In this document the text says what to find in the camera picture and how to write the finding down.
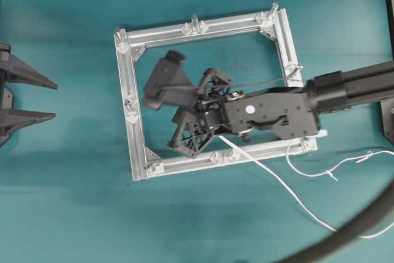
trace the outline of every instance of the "aluminum frame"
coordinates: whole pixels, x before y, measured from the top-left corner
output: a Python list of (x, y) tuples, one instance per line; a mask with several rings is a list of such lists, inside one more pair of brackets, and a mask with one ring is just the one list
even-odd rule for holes
[[(292, 40), (286, 9), (278, 10), (274, 2), (269, 11), (235, 15), (199, 21), (196, 15), (190, 22), (127, 32), (115, 29), (115, 49), (118, 61), (127, 139), (133, 180), (179, 174), (201, 169), (217, 168), (230, 164), (250, 162), (234, 149), (200, 153), (197, 158), (185, 156), (162, 159), (145, 145), (140, 100), (135, 77), (135, 63), (149, 47), (166, 46), (181, 42), (218, 38), (236, 34), (260, 32), (276, 44), (279, 61), (287, 86), (303, 86), (301, 69)], [(277, 140), (245, 145), (245, 149), (259, 160), (286, 155), (290, 140)], [(293, 141), (289, 153), (303, 154), (317, 150), (316, 139), (299, 138)]]

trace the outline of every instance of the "teal cloth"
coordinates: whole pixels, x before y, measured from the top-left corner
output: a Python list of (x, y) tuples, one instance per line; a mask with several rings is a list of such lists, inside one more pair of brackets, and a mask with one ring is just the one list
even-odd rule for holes
[[(16, 132), (0, 148), (0, 261), (271, 262), (329, 235), (253, 163), (131, 180), (114, 27), (253, 12), (274, 1), (287, 9), (304, 78), (392, 59), (385, 0), (1, 0), (0, 40), (60, 87), (9, 84), (15, 108), (57, 117)], [(149, 49), (137, 64), (140, 92), (168, 49), (187, 56), (193, 82), (208, 67), (239, 84), (281, 73), (274, 44), (247, 34)], [(162, 155), (173, 114), (172, 107), (143, 109), (147, 142)], [(305, 172), (369, 147), (393, 148), (382, 136), (379, 104), (321, 121), (329, 136), (319, 139), (319, 150), (292, 158)], [(336, 227), (394, 175), (384, 155), (343, 165), (339, 182), (296, 175), (284, 158), (264, 163)], [(394, 230), (360, 240), (325, 262), (392, 262), (393, 240)]]

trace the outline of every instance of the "vertical post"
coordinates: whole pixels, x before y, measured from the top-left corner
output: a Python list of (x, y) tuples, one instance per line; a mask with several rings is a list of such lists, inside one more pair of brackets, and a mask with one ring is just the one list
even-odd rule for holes
[(198, 32), (198, 17), (197, 17), (197, 15), (191, 16), (191, 30), (193, 31), (193, 33)]
[(137, 80), (132, 59), (129, 37), (125, 29), (115, 31), (116, 59), (118, 60), (119, 77), (122, 91), (124, 116), (126, 118), (127, 139), (131, 159), (133, 180), (146, 179), (147, 155), (143, 134)]
[(268, 13), (268, 19), (269, 19), (269, 20), (272, 20), (274, 14), (275, 14), (275, 12), (278, 10), (278, 8), (279, 8), (279, 3), (274, 2), (274, 3), (272, 4), (272, 7), (271, 7), (271, 9), (270, 9), (270, 12)]
[[(273, 25), (276, 33), (275, 43), (278, 50), (279, 61), (281, 63), (283, 76), (286, 77), (284, 83), (286, 86), (290, 87), (302, 87), (304, 86), (304, 83), (302, 82), (302, 75), (300, 71), (295, 71), (293, 75), (286, 74), (287, 67), (293, 65), (295, 70), (297, 67), (300, 67), (298, 65), (296, 49), (294, 47), (286, 9), (277, 11), (277, 13), (273, 16)], [(316, 138), (309, 138), (307, 140), (300, 139), (300, 143), (304, 148), (313, 147), (315, 150), (317, 150)]]

